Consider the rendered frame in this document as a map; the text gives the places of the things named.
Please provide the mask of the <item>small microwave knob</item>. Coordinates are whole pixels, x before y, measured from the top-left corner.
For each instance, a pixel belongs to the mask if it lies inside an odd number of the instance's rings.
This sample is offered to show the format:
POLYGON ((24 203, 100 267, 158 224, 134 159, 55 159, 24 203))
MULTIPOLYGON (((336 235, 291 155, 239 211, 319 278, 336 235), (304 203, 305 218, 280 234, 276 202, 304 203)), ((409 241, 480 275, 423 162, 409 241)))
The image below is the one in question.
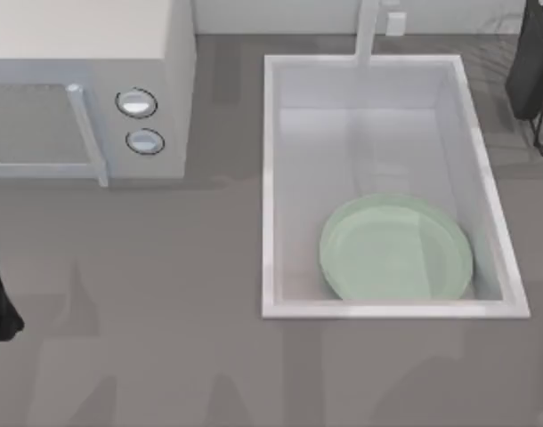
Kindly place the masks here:
POLYGON ((125 141, 126 146, 132 152, 142 156, 155 156, 166 146, 164 137, 149 128, 142 128, 128 133, 125 141))

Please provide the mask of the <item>large microwave knob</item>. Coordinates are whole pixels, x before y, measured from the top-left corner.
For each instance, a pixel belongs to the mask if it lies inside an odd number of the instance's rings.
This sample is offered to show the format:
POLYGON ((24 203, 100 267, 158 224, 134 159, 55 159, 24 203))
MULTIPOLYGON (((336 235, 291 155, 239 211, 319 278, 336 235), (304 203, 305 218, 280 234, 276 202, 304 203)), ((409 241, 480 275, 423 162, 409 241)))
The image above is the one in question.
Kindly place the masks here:
POLYGON ((134 119, 151 117, 158 109, 155 96, 139 87, 117 93, 115 104, 123 115, 134 119))

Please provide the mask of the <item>tall white tap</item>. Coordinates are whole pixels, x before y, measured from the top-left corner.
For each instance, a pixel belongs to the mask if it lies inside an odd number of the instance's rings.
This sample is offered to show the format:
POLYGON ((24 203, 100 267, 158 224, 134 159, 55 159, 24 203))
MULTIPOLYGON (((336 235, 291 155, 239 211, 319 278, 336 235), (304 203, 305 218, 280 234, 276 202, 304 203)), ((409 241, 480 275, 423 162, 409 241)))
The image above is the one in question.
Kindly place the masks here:
POLYGON ((355 59, 358 68, 367 68, 376 34, 380 0, 361 0, 355 40, 355 59))

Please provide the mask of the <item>white sink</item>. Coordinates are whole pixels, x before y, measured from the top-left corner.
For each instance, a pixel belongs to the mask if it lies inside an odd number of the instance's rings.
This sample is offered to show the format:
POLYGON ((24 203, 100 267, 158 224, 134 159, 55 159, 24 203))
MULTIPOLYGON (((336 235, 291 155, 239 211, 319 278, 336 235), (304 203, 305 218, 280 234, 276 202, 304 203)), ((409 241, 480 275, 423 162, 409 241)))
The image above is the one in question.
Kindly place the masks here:
POLYGON ((530 308, 461 58, 268 55, 263 65, 264 318, 511 319, 530 308), (345 202, 408 194, 454 218, 474 255, 456 300, 350 302, 319 265, 345 202))

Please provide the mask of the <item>white wall socket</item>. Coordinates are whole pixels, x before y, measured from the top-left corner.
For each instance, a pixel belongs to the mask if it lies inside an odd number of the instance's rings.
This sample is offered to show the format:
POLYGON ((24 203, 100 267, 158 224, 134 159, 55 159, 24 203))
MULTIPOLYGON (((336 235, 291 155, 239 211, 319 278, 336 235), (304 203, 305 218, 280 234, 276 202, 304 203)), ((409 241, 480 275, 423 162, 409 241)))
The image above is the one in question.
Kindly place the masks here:
POLYGON ((407 13, 389 12, 386 21, 386 36, 404 36, 407 26, 407 13))

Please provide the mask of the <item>pale green plate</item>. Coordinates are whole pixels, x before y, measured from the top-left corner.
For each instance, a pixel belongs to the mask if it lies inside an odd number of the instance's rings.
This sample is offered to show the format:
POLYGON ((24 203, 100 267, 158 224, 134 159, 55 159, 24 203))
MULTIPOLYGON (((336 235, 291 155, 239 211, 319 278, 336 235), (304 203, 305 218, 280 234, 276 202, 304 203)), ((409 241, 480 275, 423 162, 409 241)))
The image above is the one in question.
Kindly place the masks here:
POLYGON ((338 208, 318 244, 321 272, 346 302, 455 301, 474 254, 454 217, 418 197, 371 194, 338 208))

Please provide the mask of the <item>pale microwave oven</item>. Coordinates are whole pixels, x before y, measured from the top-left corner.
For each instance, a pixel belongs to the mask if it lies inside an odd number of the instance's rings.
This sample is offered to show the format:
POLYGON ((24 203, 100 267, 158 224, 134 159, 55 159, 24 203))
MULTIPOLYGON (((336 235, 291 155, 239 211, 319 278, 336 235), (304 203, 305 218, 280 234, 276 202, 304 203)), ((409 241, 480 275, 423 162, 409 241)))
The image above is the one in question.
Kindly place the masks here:
POLYGON ((0 179, 95 179, 65 87, 84 87, 113 180, 185 174, 197 61, 191 0, 0 0, 0 179), (158 109, 134 119, 119 92, 151 92, 158 109), (149 128, 165 148, 132 152, 149 128))

